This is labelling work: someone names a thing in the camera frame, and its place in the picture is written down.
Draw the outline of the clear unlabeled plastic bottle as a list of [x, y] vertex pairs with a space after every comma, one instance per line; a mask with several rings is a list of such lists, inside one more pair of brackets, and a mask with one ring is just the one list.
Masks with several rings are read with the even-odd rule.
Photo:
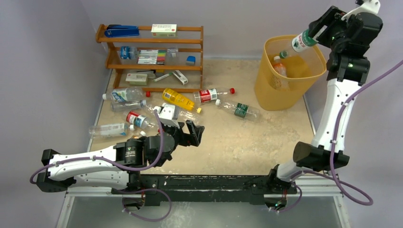
[[194, 122], [194, 124], [200, 123], [200, 118], [198, 115], [179, 107], [178, 122], [185, 122], [186, 120], [191, 120]]

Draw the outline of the clear bottle red white label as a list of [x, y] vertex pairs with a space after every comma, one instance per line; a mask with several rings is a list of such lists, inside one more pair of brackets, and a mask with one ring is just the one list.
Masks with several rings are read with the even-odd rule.
[[193, 101], [197, 104], [203, 104], [234, 95], [235, 93], [234, 88], [204, 89], [193, 93]]

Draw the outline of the yellow plastic bottle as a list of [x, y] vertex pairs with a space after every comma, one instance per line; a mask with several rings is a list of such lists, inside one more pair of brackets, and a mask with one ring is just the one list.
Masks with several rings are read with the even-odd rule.
[[168, 103], [176, 105], [182, 109], [187, 111], [200, 114], [202, 112], [202, 108], [197, 105], [193, 100], [187, 98], [186, 96], [170, 89], [166, 88], [162, 93], [162, 99]]

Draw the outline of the clear bottle green Cestbon label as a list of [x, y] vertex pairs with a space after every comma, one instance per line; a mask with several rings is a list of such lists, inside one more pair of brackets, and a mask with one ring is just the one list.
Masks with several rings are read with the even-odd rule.
[[217, 99], [215, 105], [219, 109], [244, 120], [257, 122], [261, 118], [260, 110], [247, 104], [232, 100]]

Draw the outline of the clear bottle red label red cap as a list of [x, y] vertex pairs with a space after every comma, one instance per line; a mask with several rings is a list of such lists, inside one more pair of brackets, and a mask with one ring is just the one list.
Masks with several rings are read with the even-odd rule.
[[126, 112], [125, 119], [128, 123], [133, 124], [134, 126], [143, 130], [151, 130], [157, 127], [157, 123], [151, 118], [135, 111]]

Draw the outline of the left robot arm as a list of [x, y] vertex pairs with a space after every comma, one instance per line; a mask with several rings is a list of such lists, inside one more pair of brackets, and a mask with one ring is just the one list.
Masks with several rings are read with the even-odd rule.
[[141, 171], [161, 167], [172, 159], [178, 146], [198, 147], [204, 126], [193, 121], [169, 126], [159, 122], [155, 136], [131, 138], [107, 148], [63, 155], [53, 149], [42, 153], [43, 167], [30, 177], [42, 192], [63, 192], [69, 187], [110, 187], [137, 194], [142, 187]]

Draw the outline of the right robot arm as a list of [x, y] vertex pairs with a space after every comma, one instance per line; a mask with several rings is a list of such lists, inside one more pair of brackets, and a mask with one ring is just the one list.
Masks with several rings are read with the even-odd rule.
[[349, 162], [344, 140], [354, 93], [366, 83], [370, 62], [365, 53], [383, 27], [378, 17], [379, 1], [358, 0], [356, 4], [349, 12], [330, 7], [292, 39], [289, 49], [280, 53], [287, 58], [316, 44], [331, 50], [326, 63], [326, 103], [318, 130], [311, 143], [296, 144], [292, 160], [270, 170], [267, 188], [272, 193], [288, 189], [292, 180], [305, 172], [334, 173]]

